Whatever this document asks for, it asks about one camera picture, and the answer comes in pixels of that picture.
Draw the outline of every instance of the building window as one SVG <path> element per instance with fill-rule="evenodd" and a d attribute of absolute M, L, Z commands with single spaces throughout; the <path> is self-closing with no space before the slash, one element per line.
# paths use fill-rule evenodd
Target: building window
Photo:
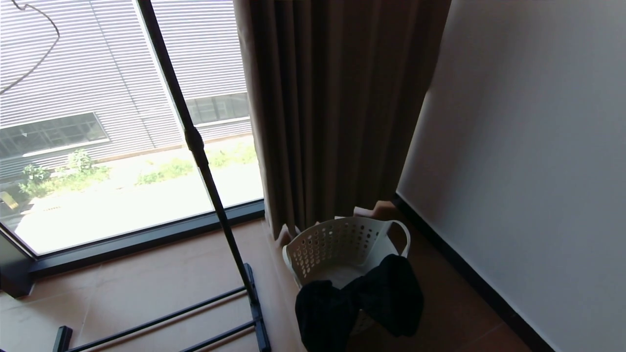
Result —
<path fill-rule="evenodd" d="M 96 114 L 66 116 L 0 128 L 0 158 L 106 139 Z"/>
<path fill-rule="evenodd" d="M 247 117 L 249 116 L 248 93 L 189 99 L 187 108 L 195 125 Z"/>

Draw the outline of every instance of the metal siding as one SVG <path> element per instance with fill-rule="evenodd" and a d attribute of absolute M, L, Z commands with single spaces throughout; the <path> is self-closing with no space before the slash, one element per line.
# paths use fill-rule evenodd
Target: metal siding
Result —
<path fill-rule="evenodd" d="M 29 3 L 53 19 L 61 39 L 35 72 L 0 96 L 0 127 L 92 111 L 111 140 L 86 148 L 95 159 L 183 143 L 131 1 Z M 32 9 L 0 4 L 5 87 L 45 54 L 56 34 Z M 154 0 L 153 5 L 186 98 L 245 91 L 232 2 Z M 250 131 L 249 121 L 200 129 L 205 139 Z M 34 162 L 64 165 L 70 152 L 0 160 L 0 177 Z"/>

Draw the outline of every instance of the wire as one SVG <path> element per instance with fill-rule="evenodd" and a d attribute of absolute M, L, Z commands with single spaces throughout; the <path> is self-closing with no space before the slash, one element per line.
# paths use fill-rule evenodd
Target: wire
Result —
<path fill-rule="evenodd" d="M 10 85 L 8 85 L 7 87 L 3 88 L 0 91 L 0 95 L 4 94 L 6 91 L 8 91 L 9 89 L 13 88 L 15 85 L 17 85 L 19 82 L 22 82 L 23 79 L 25 79 L 26 77 L 28 77 L 28 75 L 30 75 L 31 73 L 33 73 L 34 70 L 37 69 L 37 67 L 39 67 L 39 65 L 41 65 L 41 63 L 48 57 L 48 55 L 50 54 L 50 52 L 52 51 L 52 49 L 54 49 L 54 46 L 56 45 L 56 43 L 59 42 L 59 39 L 61 39 L 61 33 L 59 32 L 59 28 L 56 27 L 56 24 L 54 24 L 54 22 L 52 21 L 52 19 L 47 15 L 44 14 L 43 11 L 39 10 L 38 8 L 34 7 L 33 5 L 30 4 L 25 4 L 23 7 L 19 7 L 19 5 L 15 2 L 15 0 L 11 0 L 11 2 L 15 5 L 16 8 L 18 8 L 18 10 L 20 11 L 26 11 L 26 8 L 31 8 L 37 12 L 39 12 L 40 14 L 42 14 L 45 18 L 48 19 L 48 21 L 50 21 L 50 23 L 52 24 L 52 27 L 54 27 L 54 30 L 56 31 L 56 40 L 54 41 L 54 43 L 52 43 L 52 46 L 50 46 L 50 49 L 48 49 L 48 51 L 46 52 L 46 54 L 33 66 L 33 68 L 31 68 L 28 72 L 26 72 L 25 74 L 22 75 L 22 77 L 16 79 L 13 83 L 11 83 Z"/>

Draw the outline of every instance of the curtain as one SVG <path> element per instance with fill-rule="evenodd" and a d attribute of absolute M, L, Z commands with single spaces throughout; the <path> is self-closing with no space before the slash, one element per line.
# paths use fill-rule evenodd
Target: curtain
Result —
<path fill-rule="evenodd" d="M 235 0 L 274 237 L 394 195 L 450 0 Z"/>

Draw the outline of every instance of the clothes rack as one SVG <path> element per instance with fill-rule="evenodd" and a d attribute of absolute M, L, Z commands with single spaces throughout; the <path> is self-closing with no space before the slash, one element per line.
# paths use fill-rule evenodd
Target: clothes rack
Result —
<path fill-rule="evenodd" d="M 248 294 L 248 298 L 250 301 L 250 310 L 252 311 L 252 320 L 249 321 L 248 323 L 234 327 L 231 330 L 228 330 L 222 334 L 219 334 L 210 339 L 202 341 L 194 346 L 184 349 L 183 352 L 197 351 L 201 348 L 205 348 L 213 343 L 216 343 L 217 341 L 221 341 L 229 336 L 237 334 L 251 327 L 254 327 L 255 329 L 255 332 L 257 335 L 257 342 L 259 344 L 259 351 L 270 352 L 272 348 L 270 347 L 269 337 L 267 336 L 267 330 L 265 329 L 263 314 L 261 312 L 261 306 L 259 303 L 259 295 L 257 294 L 256 286 L 254 284 L 254 277 L 252 275 L 252 268 L 250 267 L 249 264 L 243 262 L 241 258 L 241 254 L 239 253 L 239 249 L 237 247 L 237 243 L 235 241 L 235 237 L 233 236 L 232 229 L 230 228 L 230 225 L 228 224 L 228 218 L 226 216 L 226 212 L 224 211 L 222 200 L 220 199 L 220 196 L 217 192 L 217 188 L 215 186 L 215 182 L 213 181 L 211 170 L 209 169 L 209 166 L 208 166 L 207 155 L 204 152 L 204 142 L 202 140 L 202 137 L 200 136 L 200 133 L 193 125 L 192 118 L 189 115 L 189 110 L 187 109 L 187 104 L 185 103 L 185 98 L 183 97 L 183 93 L 180 89 L 180 85 L 178 84 L 178 80 L 174 72 L 174 67 L 172 66 L 172 61 L 170 60 L 170 56 L 165 46 L 163 35 L 161 34 L 161 30 L 159 28 L 154 9 L 152 7 L 152 3 L 150 0 L 137 0 L 136 3 L 141 12 L 141 16 L 143 17 L 146 31 L 148 33 L 150 42 L 156 54 L 156 58 L 158 60 L 159 66 L 163 72 L 165 83 L 167 84 L 167 87 L 172 96 L 174 105 L 178 111 L 178 115 L 180 116 L 180 120 L 183 125 L 183 131 L 185 134 L 185 141 L 189 147 L 189 150 L 193 154 L 193 158 L 202 175 L 202 180 L 204 181 L 207 187 L 208 194 L 211 198 L 211 201 L 213 202 L 213 207 L 215 208 L 215 213 L 217 214 L 220 224 L 222 225 L 222 229 L 224 231 L 224 235 L 226 236 L 228 246 L 230 248 L 230 251 L 233 254 L 235 263 L 237 265 L 237 269 L 239 270 L 239 275 L 241 276 L 241 280 L 244 282 L 244 285 L 242 287 L 233 289 L 221 295 L 210 298 L 206 301 L 194 304 L 193 306 L 189 306 L 185 309 L 181 309 L 174 313 L 160 317 L 153 321 L 149 321 L 147 323 L 135 326 L 134 328 L 130 328 L 120 333 L 113 334 L 111 336 L 107 336 L 105 338 L 101 338 L 94 342 L 87 343 L 87 344 L 74 347 L 71 349 L 69 348 L 69 342 L 71 340 L 72 329 L 67 326 L 62 326 L 59 328 L 57 332 L 56 341 L 54 342 L 53 352 L 85 351 L 87 349 L 94 348 L 101 344 L 108 343 L 110 341 L 136 333 L 140 330 L 160 324 L 164 321 L 175 318 L 177 316 L 181 316 L 183 314 L 189 313 L 190 311 L 193 311 L 195 309 L 204 307 L 212 303 L 216 303 L 220 300 L 223 300 L 227 297 L 233 296 L 234 294 L 237 294 L 243 291 L 245 291 Z"/>

